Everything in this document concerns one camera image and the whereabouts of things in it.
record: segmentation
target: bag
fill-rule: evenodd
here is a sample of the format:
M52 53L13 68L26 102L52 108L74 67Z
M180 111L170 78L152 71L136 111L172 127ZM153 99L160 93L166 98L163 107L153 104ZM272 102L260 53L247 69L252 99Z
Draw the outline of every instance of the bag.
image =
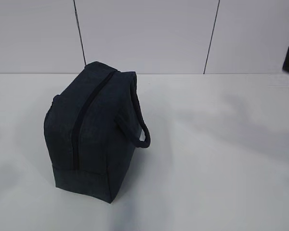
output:
M139 140L141 128L145 140ZM56 95L44 120L55 185L111 203L135 147L150 134L136 94L136 73L94 62Z

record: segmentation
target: panel seam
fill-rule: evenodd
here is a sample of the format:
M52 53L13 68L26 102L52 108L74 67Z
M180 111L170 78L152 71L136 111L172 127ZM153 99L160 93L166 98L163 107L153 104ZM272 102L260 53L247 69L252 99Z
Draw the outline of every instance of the panel seam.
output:
M214 30L215 30L215 24L216 24L218 9L219 9L219 7L220 7L220 2L221 2L221 0L218 0L217 9L216 9L216 15L215 15L215 19L214 19L214 24L213 24L213 29L212 29L212 33L211 33L211 39L210 39L210 44L209 44L209 49L208 49L208 54L207 54L206 63L205 63L205 65L204 65L203 74L206 73L206 69L207 69L207 64L208 64L208 59L209 59L209 53L210 53L210 49L211 49L211 44L212 44L213 34L214 34Z
M86 65L85 51L84 51L84 49L83 49L83 43L82 43L82 37L81 37L81 32L80 32L80 26L79 26L79 20L78 20L78 14L77 14L77 9L76 9L75 0L73 0L73 3L74 3L76 23L77 23L77 28L78 28L79 38L80 38L80 45L81 45L81 50L82 50L82 57L83 57L83 61L84 61L85 65Z

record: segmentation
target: dark navy bag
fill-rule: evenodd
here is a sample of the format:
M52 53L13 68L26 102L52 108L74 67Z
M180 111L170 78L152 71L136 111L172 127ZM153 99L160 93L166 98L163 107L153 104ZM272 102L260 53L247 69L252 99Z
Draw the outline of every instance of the dark navy bag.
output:
M141 130L145 140L139 140ZM136 94L136 73L94 62L56 95L44 136L56 187L111 203L135 147L150 134Z

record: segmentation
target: bag handle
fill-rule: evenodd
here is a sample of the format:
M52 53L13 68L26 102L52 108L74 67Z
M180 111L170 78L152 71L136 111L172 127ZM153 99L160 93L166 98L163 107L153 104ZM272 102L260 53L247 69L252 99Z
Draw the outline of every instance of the bag handle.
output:
M115 118L115 122L118 124L120 129L123 131L126 137L130 139L130 141L134 144L136 148L147 148L150 146L150 143L151 143L150 133L149 133L148 127L145 125L145 122L141 113L140 104L139 104L138 96L136 93L136 88L132 84L131 84L131 102L133 104L138 122L144 131L145 140L144 141L139 140L139 138L134 135L134 133L129 128L129 126L120 116L117 116Z

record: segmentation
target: white table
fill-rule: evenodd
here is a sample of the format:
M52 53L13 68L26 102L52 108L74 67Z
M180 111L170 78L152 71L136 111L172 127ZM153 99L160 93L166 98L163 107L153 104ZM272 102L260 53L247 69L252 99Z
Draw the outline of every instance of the white table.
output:
M152 145L111 205L54 186L43 120L74 77L0 75L0 231L289 231L289 76L138 76Z

